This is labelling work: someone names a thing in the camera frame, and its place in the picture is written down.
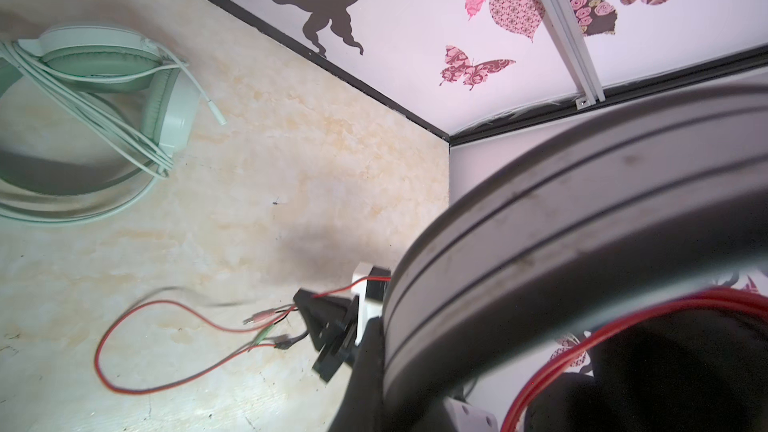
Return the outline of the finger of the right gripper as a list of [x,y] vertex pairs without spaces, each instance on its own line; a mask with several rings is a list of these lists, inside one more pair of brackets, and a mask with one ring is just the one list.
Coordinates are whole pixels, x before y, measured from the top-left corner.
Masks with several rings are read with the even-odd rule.
[[319,335],[319,355],[313,364],[313,371],[323,382],[328,383],[343,364],[353,367],[358,356],[357,326],[352,324],[344,330],[324,328]]
[[354,301],[299,289],[293,301],[305,321],[310,336],[337,336],[353,320]]

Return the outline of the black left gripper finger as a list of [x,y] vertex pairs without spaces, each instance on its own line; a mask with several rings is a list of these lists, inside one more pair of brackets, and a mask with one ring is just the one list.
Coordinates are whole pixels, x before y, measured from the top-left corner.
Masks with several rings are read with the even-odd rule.
[[329,432],[383,430],[383,319],[371,319],[360,344],[350,380]]

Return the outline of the mint green headphones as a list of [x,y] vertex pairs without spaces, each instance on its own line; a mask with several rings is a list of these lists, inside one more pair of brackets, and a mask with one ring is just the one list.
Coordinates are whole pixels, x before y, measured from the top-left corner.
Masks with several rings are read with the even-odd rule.
[[24,209],[4,203],[13,222],[66,226],[111,217],[168,178],[174,154],[189,140],[201,102],[226,120],[185,61],[145,35],[109,24],[62,24],[35,39],[1,43],[1,90],[26,79],[64,112],[104,140],[133,170],[102,184],[121,185],[140,173],[149,182],[125,202],[102,211]]

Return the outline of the white black headphones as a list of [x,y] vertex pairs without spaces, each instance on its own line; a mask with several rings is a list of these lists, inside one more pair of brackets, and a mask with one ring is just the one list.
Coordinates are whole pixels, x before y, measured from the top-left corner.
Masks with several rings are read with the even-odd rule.
[[549,339],[766,262],[765,86],[595,116],[479,184],[405,253],[384,307],[385,421],[404,429]]

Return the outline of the rear aluminium rail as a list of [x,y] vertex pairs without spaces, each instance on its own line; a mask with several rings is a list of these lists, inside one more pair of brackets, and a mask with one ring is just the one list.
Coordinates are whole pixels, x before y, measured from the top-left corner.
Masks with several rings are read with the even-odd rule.
[[581,91],[581,95],[576,99],[577,109],[581,110],[604,102],[605,92],[570,0],[541,0],[541,2],[546,17],[551,23],[553,40],[560,47],[561,56]]

